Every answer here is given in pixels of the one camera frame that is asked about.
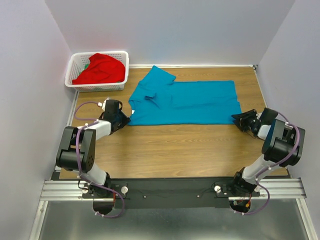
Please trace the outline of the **blue t shirt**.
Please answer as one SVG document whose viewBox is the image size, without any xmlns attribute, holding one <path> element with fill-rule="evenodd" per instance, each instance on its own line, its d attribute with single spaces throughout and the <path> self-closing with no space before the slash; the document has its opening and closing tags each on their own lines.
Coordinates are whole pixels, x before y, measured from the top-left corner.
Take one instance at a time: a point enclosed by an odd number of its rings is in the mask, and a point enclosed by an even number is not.
<svg viewBox="0 0 320 240">
<path fill-rule="evenodd" d="M 153 66 L 128 100 L 131 126 L 229 125 L 242 112 L 235 83 L 227 81 L 176 81 Z"/>
</svg>

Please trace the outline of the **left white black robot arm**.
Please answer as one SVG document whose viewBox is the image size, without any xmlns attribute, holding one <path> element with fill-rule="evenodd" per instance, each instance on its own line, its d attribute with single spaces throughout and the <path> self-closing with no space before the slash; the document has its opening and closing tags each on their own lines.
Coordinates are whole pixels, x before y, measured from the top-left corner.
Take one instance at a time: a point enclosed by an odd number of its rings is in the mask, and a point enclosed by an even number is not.
<svg viewBox="0 0 320 240">
<path fill-rule="evenodd" d="M 56 165 L 87 181 L 88 189 L 101 198 L 111 192 L 110 175 L 95 163 L 96 141 L 112 135 L 130 123 L 121 110 L 117 113 L 103 112 L 98 119 L 84 126 L 67 126 L 56 155 Z"/>
</svg>

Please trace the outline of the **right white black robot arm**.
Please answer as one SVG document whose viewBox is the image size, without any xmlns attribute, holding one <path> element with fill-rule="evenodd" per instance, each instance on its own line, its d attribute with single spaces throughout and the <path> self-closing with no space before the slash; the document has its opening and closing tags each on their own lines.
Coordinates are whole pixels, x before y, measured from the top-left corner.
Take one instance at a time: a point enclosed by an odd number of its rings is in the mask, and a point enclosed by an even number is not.
<svg viewBox="0 0 320 240">
<path fill-rule="evenodd" d="M 233 195 L 253 193 L 258 183 L 274 170 L 294 166 L 301 159 L 306 130 L 294 126 L 287 118 L 277 119 L 279 115 L 278 111 L 265 108 L 260 114 L 252 109 L 231 116 L 238 129 L 251 131 L 254 137 L 263 140 L 260 157 L 234 175 L 229 187 Z"/>
</svg>

